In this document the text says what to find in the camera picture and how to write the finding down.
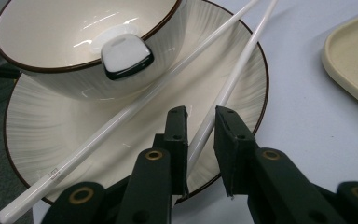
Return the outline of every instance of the ceramic bowl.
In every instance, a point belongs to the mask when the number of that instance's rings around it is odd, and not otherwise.
[[[185,57],[231,16],[210,2],[188,3],[185,44],[177,60]],[[179,105],[185,105],[187,109],[190,142],[250,36],[250,30],[242,22],[230,28],[98,146],[47,195],[47,201],[54,202],[64,189],[77,182],[98,182],[108,188],[129,175],[138,154],[152,147],[155,133],[164,133],[168,111]],[[261,46],[257,45],[227,107],[237,111],[255,133],[263,118],[268,92],[267,61]],[[83,102],[61,97],[28,76],[21,76],[11,95],[6,116],[7,154],[13,169],[26,186],[32,185],[130,104],[134,97]],[[218,176],[211,136],[187,180],[189,191],[192,194],[199,192]]]
[[[117,99],[144,89],[172,64],[183,44],[186,19],[186,0],[11,0],[0,14],[0,53],[59,94]],[[123,34],[140,36],[154,61],[133,76],[111,80],[101,47]]]

